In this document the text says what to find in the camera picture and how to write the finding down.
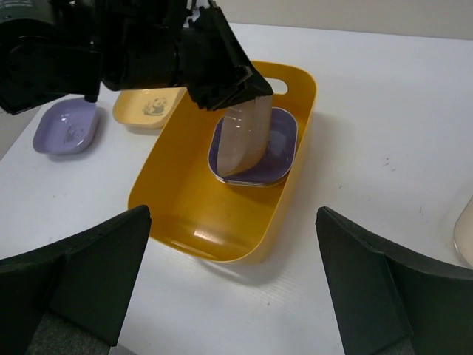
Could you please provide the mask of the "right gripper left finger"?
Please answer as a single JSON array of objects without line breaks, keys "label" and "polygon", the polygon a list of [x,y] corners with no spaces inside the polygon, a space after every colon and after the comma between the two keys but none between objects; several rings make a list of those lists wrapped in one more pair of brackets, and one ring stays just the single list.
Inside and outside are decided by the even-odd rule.
[{"label": "right gripper left finger", "polygon": [[2,354],[108,354],[117,346],[152,219],[138,206],[1,260]]}]

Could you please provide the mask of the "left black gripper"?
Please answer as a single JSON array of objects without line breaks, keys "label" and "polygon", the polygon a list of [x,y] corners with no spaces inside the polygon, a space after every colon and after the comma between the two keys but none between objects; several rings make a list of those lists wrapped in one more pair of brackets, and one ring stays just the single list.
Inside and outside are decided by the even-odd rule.
[{"label": "left black gripper", "polygon": [[185,86],[215,111],[273,94],[215,1],[48,1],[54,91]]}]

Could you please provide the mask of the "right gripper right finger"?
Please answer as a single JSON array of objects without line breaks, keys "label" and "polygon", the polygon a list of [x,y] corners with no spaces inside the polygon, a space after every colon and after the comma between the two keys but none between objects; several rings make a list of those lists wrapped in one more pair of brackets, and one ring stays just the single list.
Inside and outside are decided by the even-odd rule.
[{"label": "right gripper right finger", "polygon": [[472,270],[321,207],[316,231],[346,354],[471,354]]}]

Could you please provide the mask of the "pink panda plate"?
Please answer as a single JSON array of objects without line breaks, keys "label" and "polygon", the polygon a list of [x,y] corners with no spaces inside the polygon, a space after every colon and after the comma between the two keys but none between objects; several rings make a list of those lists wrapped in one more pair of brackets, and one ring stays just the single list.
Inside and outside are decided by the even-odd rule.
[{"label": "pink panda plate", "polygon": [[260,96],[227,108],[217,153],[217,172],[226,178],[255,166],[269,139],[273,96]]}]

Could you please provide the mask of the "yellow panda plate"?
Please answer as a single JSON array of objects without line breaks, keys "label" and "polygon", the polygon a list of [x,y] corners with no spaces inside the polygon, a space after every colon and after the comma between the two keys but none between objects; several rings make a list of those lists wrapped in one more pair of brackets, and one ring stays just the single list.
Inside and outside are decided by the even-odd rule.
[{"label": "yellow panda plate", "polygon": [[186,91],[184,87],[122,91],[113,106],[112,115],[125,126],[160,129]]}]

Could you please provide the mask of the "purple panda plate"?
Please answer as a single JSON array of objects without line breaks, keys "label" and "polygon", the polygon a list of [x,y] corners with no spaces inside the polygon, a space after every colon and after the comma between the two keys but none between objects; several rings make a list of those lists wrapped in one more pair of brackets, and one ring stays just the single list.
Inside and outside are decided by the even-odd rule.
[{"label": "purple panda plate", "polygon": [[221,130],[222,121],[218,121],[208,151],[208,166],[218,181],[236,186],[266,187],[278,184],[290,171],[296,155],[299,126],[294,116],[286,109],[272,109],[269,139],[264,155],[258,164],[236,175],[221,177],[217,172]]}]

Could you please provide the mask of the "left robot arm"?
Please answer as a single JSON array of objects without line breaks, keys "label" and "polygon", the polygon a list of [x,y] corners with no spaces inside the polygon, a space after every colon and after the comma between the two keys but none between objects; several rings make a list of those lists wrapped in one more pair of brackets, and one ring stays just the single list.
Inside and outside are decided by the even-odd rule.
[{"label": "left robot arm", "polygon": [[1,108],[185,87],[214,111],[271,95],[214,1],[3,1]]}]

